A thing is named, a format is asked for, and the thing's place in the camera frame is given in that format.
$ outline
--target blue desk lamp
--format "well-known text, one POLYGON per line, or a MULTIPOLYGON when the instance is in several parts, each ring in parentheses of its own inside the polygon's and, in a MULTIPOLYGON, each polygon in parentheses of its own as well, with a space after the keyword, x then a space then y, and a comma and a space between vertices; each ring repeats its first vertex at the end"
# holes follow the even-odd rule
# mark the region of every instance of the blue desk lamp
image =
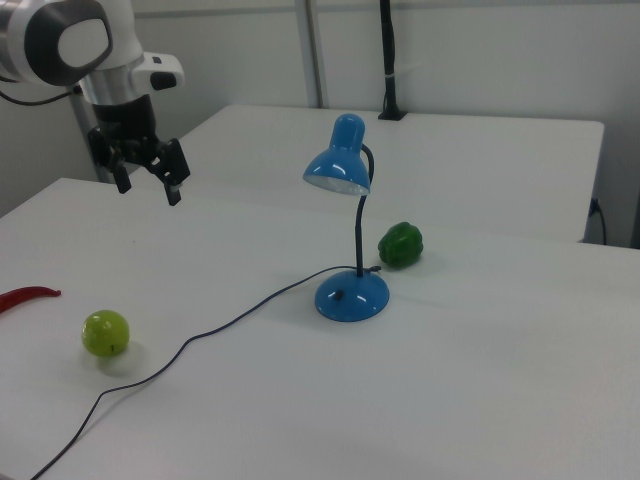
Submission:
POLYGON ((356 214, 356 270, 327 279, 316 292, 318 311, 338 322, 357 322, 373 317, 389 301, 389 289, 379 276, 362 266, 362 209, 373 180, 373 154, 362 144, 364 122, 353 114, 341 115, 333 127, 329 148, 307 167, 303 178, 320 188, 347 195, 359 195, 356 214), (363 151, 369 172, 360 158, 363 151))

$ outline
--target lamp base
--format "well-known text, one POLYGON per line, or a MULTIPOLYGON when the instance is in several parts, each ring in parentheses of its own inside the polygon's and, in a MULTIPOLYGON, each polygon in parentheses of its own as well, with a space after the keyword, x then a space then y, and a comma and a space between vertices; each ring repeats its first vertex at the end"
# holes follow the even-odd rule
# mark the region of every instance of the lamp base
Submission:
POLYGON ((329 277, 316 291, 316 308, 337 322, 358 322, 380 313, 389 301, 389 289, 377 275, 355 271, 329 277))

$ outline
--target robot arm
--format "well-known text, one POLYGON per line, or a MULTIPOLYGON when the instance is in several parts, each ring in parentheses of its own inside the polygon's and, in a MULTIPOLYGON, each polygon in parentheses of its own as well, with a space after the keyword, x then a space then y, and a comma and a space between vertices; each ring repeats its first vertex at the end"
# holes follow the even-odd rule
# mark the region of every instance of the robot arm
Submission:
POLYGON ((176 139, 155 134, 149 95, 184 84, 180 62, 143 52, 129 0, 0 0, 0 77, 72 86, 98 119, 89 133, 94 161, 131 188, 124 162, 144 166, 164 184, 171 205, 189 167, 176 139))

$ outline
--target lamp neck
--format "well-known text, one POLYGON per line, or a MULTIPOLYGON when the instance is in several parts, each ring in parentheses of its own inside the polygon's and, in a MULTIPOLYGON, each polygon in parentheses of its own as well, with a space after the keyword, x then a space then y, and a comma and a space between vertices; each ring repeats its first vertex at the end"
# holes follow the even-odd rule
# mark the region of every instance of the lamp neck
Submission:
MULTIPOLYGON (((362 144, 362 151, 367 156, 367 160, 369 162, 369 186, 371 186, 371 183, 373 183, 374 172, 373 153, 371 153, 371 150, 365 144, 362 144)), ((364 208, 364 202, 366 201, 366 195, 360 197, 358 212, 356 213, 356 275, 358 277, 362 277, 364 275, 364 266, 362 261, 362 210, 364 208)))

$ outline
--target red chili pepper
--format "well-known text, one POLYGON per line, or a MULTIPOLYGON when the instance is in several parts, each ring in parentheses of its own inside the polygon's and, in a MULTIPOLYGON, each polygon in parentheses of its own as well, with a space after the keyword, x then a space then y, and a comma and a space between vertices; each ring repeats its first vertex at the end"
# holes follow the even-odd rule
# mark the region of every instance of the red chili pepper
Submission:
POLYGON ((62 294, 60 290, 51 290, 46 287, 24 287, 12 290, 0 295, 0 313, 6 312, 10 308, 20 303, 38 297, 59 297, 62 294))

